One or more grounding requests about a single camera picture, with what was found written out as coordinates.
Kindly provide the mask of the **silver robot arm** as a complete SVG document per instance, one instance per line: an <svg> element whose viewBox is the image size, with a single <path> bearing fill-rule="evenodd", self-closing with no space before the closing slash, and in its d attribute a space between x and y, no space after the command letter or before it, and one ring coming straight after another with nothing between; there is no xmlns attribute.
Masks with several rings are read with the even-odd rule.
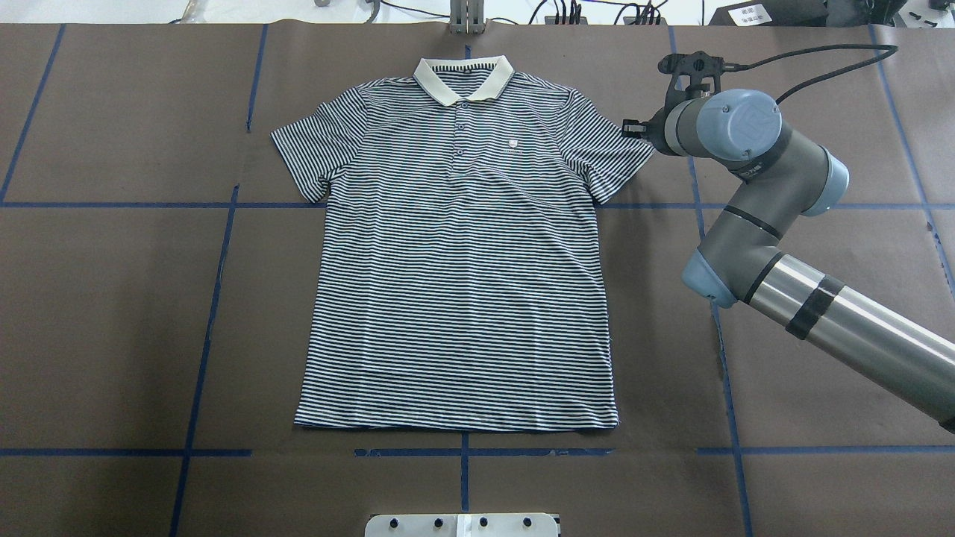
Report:
<svg viewBox="0 0 955 537"><path fill-rule="evenodd" d="M757 89L672 96L621 135L663 155L716 163L737 181L682 272L718 308L743 304L953 432L953 342L864 295L791 248L792 229L831 211L850 174Z"/></svg>

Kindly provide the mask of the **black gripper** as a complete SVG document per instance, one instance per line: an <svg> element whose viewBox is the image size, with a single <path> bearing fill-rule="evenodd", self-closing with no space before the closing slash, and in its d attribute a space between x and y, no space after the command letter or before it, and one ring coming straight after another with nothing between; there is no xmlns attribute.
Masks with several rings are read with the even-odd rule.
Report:
<svg viewBox="0 0 955 537"><path fill-rule="evenodd" d="M666 109L662 107L649 120L624 119L621 135L651 144L662 155L671 155L671 146L666 142L665 124Z"/></svg>

